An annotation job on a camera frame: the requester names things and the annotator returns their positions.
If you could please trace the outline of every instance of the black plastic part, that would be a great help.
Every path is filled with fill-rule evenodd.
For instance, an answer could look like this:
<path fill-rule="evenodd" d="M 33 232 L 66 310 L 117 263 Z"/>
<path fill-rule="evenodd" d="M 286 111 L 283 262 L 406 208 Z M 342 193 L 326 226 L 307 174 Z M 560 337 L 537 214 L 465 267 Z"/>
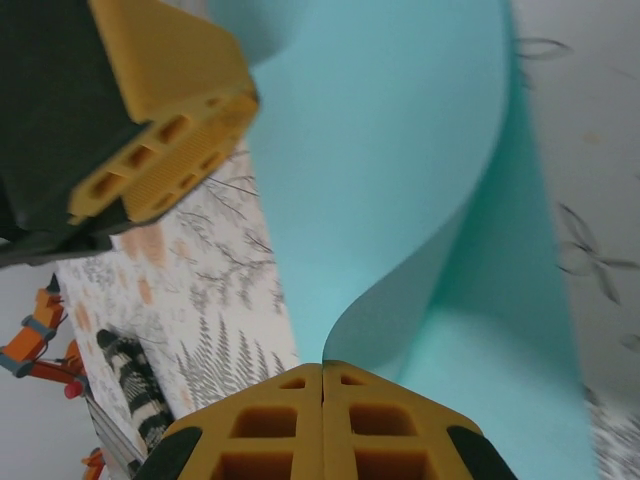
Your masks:
<path fill-rule="evenodd" d="M 201 436 L 200 428 L 187 427 L 163 438 L 134 480 L 178 480 Z"/>
<path fill-rule="evenodd" d="M 517 480 L 485 437 L 458 426 L 449 427 L 447 432 L 473 480 Z"/>
<path fill-rule="evenodd" d="M 0 266 L 110 249 L 133 226 L 121 203 L 73 226 L 70 192 L 147 125 L 127 114 L 89 2 L 1 0 L 0 56 Z"/>
<path fill-rule="evenodd" d="M 47 292 L 53 295 L 60 293 L 60 282 L 58 282 L 58 277 L 55 273 L 51 275 L 51 281 L 47 285 Z"/>

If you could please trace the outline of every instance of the black and white striped object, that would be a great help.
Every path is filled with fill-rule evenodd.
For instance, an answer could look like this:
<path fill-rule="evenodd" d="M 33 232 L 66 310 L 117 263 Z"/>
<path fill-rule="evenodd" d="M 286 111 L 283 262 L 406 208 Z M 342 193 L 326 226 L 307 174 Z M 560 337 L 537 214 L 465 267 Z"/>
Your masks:
<path fill-rule="evenodd" d="M 135 338 L 108 330 L 100 330 L 97 340 L 124 392 L 134 427 L 151 451 L 174 418 L 144 350 Z"/>

